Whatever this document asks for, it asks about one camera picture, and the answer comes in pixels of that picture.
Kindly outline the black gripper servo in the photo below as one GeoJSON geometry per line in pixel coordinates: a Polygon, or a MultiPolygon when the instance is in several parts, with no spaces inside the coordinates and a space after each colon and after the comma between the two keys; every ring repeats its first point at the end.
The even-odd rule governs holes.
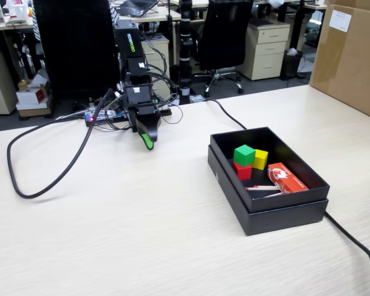
{"type": "Polygon", "coordinates": [[[128,107],[128,117],[136,119],[138,134],[142,137],[146,148],[153,150],[161,124],[161,115],[156,105],[153,102],[131,104],[128,107]]]}

